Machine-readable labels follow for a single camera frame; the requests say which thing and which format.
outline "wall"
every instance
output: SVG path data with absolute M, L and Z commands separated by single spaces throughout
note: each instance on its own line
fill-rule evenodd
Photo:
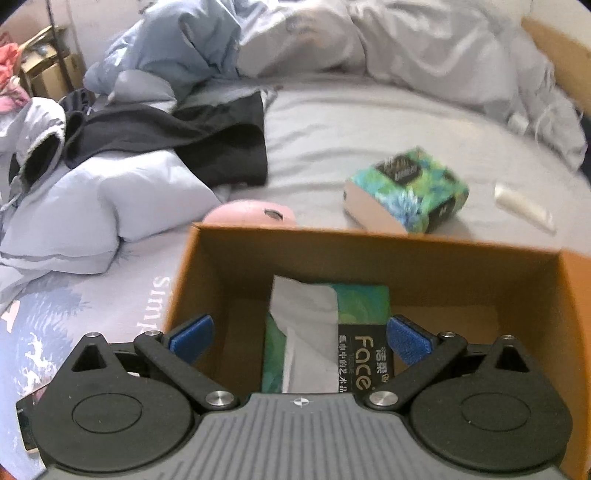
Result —
M 51 0 L 57 25 L 70 27 L 70 48 L 81 51 L 86 65 L 100 59 L 109 40 L 136 21 L 150 0 Z M 0 28 L 22 43 L 49 25 L 45 0 L 28 0 Z

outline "green tissue box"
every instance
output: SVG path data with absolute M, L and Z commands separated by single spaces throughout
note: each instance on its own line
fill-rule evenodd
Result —
M 415 148 L 345 182 L 345 210 L 367 230 L 429 233 L 462 208 L 468 185 Z

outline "white lip balm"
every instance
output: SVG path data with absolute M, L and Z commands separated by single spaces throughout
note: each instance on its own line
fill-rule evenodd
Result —
M 529 220 L 550 233 L 556 233 L 554 219 L 546 208 L 502 183 L 495 185 L 495 201 L 498 206 Z

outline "gray gripper base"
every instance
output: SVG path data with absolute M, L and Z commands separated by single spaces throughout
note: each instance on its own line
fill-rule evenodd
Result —
M 80 475 L 50 468 L 43 480 Z M 204 416 L 176 453 L 125 480 L 473 480 L 425 451 L 400 417 L 360 407 L 351 394 L 254 394 L 234 411 Z M 559 470 L 517 475 L 564 480 Z

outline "cardboard box on shelf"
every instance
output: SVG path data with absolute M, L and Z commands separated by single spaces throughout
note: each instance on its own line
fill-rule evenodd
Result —
M 591 258 L 429 236 L 195 225 L 166 328 L 210 314 L 216 339 L 198 368 L 243 398 L 260 389 L 274 275 L 386 285 L 392 313 L 429 331 L 452 330 L 473 343 L 517 336 L 572 414 L 561 467 L 587 478 Z
M 82 87 L 84 71 L 80 56 L 78 54 L 68 55 L 64 59 L 64 63 L 72 80 L 72 86 L 74 88 Z M 31 87 L 35 96 L 52 98 L 55 101 L 68 94 L 68 87 L 58 63 L 54 63 L 33 78 Z
M 57 28 L 59 34 L 64 30 L 61 27 Z M 68 89 L 58 63 L 56 49 L 48 43 L 50 36 L 51 30 L 48 27 L 21 45 L 23 54 L 20 78 L 21 85 L 29 95 L 58 101 L 68 93 Z M 82 87 L 85 67 L 81 55 L 64 50 L 63 56 L 72 86 Z

